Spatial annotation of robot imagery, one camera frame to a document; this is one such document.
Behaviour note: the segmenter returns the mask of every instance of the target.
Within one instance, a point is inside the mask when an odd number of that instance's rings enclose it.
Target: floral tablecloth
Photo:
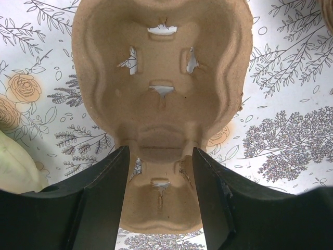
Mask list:
[[[0,129],[50,184],[114,150],[82,104],[71,53],[79,1],[2,1]],[[253,40],[243,110],[213,137],[220,163],[270,188],[299,194],[333,185],[333,37],[315,0],[248,0]],[[135,67],[135,55],[125,64]],[[206,249],[203,231],[119,230],[116,249]]]

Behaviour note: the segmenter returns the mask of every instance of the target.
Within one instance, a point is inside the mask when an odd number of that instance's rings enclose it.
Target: light green vegetable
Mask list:
[[[0,131],[0,189],[20,194],[47,186],[28,152]]]

